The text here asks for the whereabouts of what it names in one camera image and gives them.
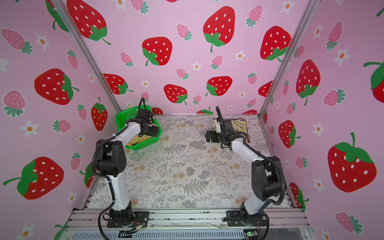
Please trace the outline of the tan cloth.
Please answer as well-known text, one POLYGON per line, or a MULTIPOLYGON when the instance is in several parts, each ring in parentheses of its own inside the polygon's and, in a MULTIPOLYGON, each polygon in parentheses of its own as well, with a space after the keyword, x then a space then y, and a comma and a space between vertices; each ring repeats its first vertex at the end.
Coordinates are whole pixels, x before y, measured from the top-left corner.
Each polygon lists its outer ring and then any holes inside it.
POLYGON ((139 136, 139 135, 136 135, 135 137, 133 137, 127 144, 126 144, 126 147, 133 147, 137 144, 140 144, 142 142, 145 142, 149 139, 151 139, 152 137, 151 136, 148 136, 148 135, 143 135, 143 136, 139 136))

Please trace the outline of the yellow lemon print skirt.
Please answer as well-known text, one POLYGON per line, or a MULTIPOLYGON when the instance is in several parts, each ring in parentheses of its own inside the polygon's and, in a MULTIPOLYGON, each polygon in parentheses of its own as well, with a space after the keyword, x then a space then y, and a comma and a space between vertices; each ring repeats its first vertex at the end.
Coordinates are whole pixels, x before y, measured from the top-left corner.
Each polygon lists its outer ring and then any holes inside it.
MULTIPOLYGON (((247 133, 247 122, 245 119, 230 119, 233 131, 247 133)), ((213 131, 219 133, 221 131, 220 124, 217 119, 213 119, 213 131)))

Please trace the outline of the red plaid skirt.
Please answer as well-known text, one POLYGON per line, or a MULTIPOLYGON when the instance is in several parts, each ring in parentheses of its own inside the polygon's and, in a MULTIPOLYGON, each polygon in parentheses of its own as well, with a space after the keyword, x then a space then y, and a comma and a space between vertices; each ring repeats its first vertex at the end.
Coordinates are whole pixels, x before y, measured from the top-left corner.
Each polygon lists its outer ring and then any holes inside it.
POLYGON ((227 133, 231 133, 231 134, 239 134, 240 138, 245 138, 245 137, 249 136, 248 132, 247 133, 242 133, 242 132, 235 132, 235 131, 233 131, 230 119, 224 119, 223 122, 221 122, 219 120, 219 118, 217 118, 217 120, 218 120, 218 123, 220 124, 220 128, 221 128, 220 132, 227 132, 227 133))

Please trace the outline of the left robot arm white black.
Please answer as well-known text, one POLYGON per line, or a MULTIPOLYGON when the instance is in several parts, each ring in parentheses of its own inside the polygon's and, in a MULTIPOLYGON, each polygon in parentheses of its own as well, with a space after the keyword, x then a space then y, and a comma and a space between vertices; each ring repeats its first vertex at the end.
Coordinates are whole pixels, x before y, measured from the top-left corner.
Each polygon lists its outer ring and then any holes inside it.
POLYGON ((91 162, 92 173, 106 179, 112 203, 100 213, 100 217, 109 217, 109 228, 138 228, 148 219, 148 213, 138 213, 135 216, 132 202, 126 193, 121 173, 126 169, 127 144, 142 143, 144 138, 156 140, 160 127, 155 123, 155 116, 150 107, 146 106, 145 98, 139 105, 116 116, 118 131, 106 140, 99 140, 91 162))

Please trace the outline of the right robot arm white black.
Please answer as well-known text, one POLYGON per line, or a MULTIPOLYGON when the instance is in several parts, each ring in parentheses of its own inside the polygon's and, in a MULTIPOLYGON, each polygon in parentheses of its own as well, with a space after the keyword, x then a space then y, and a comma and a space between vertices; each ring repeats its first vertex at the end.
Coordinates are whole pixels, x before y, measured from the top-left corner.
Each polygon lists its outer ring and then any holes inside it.
POLYGON ((241 204, 237 217, 227 217, 224 222, 241 221, 250 226, 261 218, 264 210, 271 204, 281 205, 284 200, 287 184, 281 161, 278 157, 267 157, 253 148, 249 143, 249 134, 236 131, 231 120, 226 120, 216 107, 218 117, 216 130, 207 131, 207 142, 220 143, 222 149, 235 152, 251 167, 251 185, 253 193, 241 204))

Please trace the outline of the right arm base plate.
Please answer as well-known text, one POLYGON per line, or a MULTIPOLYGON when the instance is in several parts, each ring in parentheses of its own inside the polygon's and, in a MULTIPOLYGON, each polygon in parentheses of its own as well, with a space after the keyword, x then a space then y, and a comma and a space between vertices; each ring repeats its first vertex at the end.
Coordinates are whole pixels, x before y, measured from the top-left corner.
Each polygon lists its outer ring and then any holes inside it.
POLYGON ((246 211, 227 211, 222 221, 227 222, 230 227, 267 227, 270 223, 264 211, 254 215, 249 215, 246 211))

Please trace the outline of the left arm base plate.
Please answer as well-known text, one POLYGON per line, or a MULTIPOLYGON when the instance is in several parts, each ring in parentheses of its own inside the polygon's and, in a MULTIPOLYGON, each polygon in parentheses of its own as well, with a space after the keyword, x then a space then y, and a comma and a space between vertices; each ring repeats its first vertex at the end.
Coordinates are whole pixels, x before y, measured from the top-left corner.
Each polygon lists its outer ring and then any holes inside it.
POLYGON ((132 212, 126 216, 122 214, 117 217, 110 217, 107 228, 145 228, 149 220, 150 212, 132 212))

